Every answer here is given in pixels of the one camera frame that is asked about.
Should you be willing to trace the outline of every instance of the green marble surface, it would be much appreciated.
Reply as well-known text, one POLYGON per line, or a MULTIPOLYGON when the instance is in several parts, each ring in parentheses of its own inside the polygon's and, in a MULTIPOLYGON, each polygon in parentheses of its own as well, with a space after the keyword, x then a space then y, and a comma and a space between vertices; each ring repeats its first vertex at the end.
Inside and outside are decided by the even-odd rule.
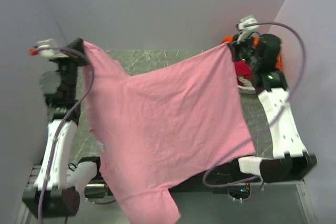
MULTIPOLYGON (((199 54, 202 51, 191 50, 109 50, 108 54, 118 60, 130 75, 149 72, 164 68, 184 59, 199 54)), ((82 95, 81 73, 78 80, 78 97, 82 95)), ((241 95, 241 107, 245 121, 251 134, 255 134, 267 125, 266 115, 256 95, 241 95)), ((256 152, 261 157, 272 157, 272 142, 270 132, 254 141, 256 152)), ((99 145, 89 133, 85 107, 82 113, 76 136, 72 143, 69 162, 76 163, 85 156, 99 155, 99 145)))

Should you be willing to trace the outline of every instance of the pink cloth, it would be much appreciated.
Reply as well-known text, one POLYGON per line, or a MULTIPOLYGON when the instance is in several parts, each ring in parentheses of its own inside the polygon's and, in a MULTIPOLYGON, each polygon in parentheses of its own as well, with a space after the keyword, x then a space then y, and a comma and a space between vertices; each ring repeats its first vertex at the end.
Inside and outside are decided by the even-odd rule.
MULTIPOLYGON (((104 180, 132 224, 176 223, 168 189, 250 136, 229 47, 137 76, 97 46, 85 42, 85 50, 96 71, 86 110, 90 131, 104 144, 104 180)), ((86 89, 88 67, 83 76, 86 89)), ((223 163, 254 152, 250 141, 223 163)))

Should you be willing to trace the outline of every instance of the orange basket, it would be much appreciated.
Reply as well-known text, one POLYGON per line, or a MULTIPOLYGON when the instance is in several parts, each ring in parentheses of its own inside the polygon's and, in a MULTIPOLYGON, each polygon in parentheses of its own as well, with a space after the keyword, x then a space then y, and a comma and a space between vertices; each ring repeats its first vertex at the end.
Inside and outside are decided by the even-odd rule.
MULTIPOLYGON (((232 42, 233 41, 233 36, 227 36, 225 37, 225 39, 221 42, 221 44, 225 43, 225 42, 232 42)), ((254 46, 256 47, 258 45, 258 39, 255 37, 254 38, 254 46)), ((281 55, 278 55, 278 62, 275 66, 277 69, 279 69, 280 71, 282 71, 281 68, 281 55)))

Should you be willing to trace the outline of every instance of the robotic arm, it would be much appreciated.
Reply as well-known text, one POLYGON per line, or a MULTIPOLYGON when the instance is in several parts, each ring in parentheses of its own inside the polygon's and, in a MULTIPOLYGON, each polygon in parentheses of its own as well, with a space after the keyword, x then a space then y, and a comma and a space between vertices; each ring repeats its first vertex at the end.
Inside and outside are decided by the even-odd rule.
MULTIPOLYGON (((234 36, 231 44, 234 58, 239 60, 243 55, 250 65, 251 81, 258 91, 268 122, 273 123, 279 110, 283 112, 279 120, 270 127, 274 158, 240 157, 228 164, 229 170, 233 180, 249 179, 253 176, 260 177, 266 183, 301 180, 316 165, 317 160, 314 154, 308 154, 301 141, 287 102, 289 91, 284 74, 275 68, 281 41, 274 35, 264 34, 255 48, 251 34, 258 28, 258 25, 253 25, 256 22, 253 16, 248 16, 237 25, 239 33, 234 36)), ((78 67, 88 64, 88 60, 75 57, 71 53, 71 50, 76 50, 85 55, 82 39, 76 39, 67 48, 70 51, 57 50, 53 40, 45 40, 38 42, 31 50, 31 55, 39 55, 58 65, 56 71, 46 72, 40 80, 48 106, 48 141, 34 185, 23 195, 23 202, 39 219, 76 215, 79 209, 79 193, 89 183, 102 181, 99 157, 81 159, 77 169, 67 176, 67 162, 79 122, 80 106, 66 118, 65 124, 61 125, 58 139, 55 138, 56 129, 78 103, 75 99, 78 67)), ((181 191, 186 191, 180 185, 171 191, 179 191, 176 188, 184 188, 181 191)))

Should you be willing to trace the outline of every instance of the white plastic part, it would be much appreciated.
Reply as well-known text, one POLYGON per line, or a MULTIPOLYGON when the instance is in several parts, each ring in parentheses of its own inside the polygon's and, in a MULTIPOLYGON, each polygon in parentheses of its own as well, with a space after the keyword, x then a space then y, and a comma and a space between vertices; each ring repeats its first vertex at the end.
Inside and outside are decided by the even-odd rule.
MULTIPOLYGON (((42 40, 36 43, 37 48, 44 48, 44 47, 57 47, 57 44, 54 39, 47 39, 42 40)), ((42 58, 53 60, 56 58, 68 58, 67 55, 60 53, 58 50, 47 49, 38 52, 38 55, 42 58)))
POLYGON ((284 104, 289 92, 282 88, 272 89, 271 92, 264 90, 259 94, 259 101, 264 107, 267 121, 270 123, 283 105, 286 106, 279 120, 270 128, 273 142, 273 158, 284 158, 285 154, 291 157, 302 157, 307 152, 290 109, 289 103, 284 104))
POLYGON ((68 188, 74 186, 77 192, 84 191, 86 185, 97 175, 94 162, 79 163, 76 170, 68 178, 68 188))
POLYGON ((256 176, 260 176, 260 163, 265 159, 262 157, 241 157, 238 159, 239 168, 242 173, 253 174, 256 176))
MULTIPOLYGON (((37 187, 39 190, 42 190, 43 182, 46 177, 46 169, 50 157, 52 141, 54 139, 55 131, 60 122, 61 120, 53 120, 53 122, 48 124, 47 147, 44 154, 40 173, 38 174, 37 179, 34 183, 34 187, 37 187)), ((56 143, 54 159, 52 160, 47 190, 51 190, 53 187, 58 187, 59 189, 65 189, 68 187, 67 164, 69 160, 72 139, 74 138, 76 129, 76 123, 70 121, 66 122, 60 131, 59 138, 56 143)))
POLYGON ((257 23, 257 20, 254 18, 253 15, 247 16, 240 20, 240 23, 238 24, 238 30, 240 31, 240 33, 237 39, 237 44, 244 42, 245 39, 247 39, 250 36, 250 34, 257 31, 257 29, 259 28, 258 25, 245 27, 245 25, 254 24, 254 23, 257 23))

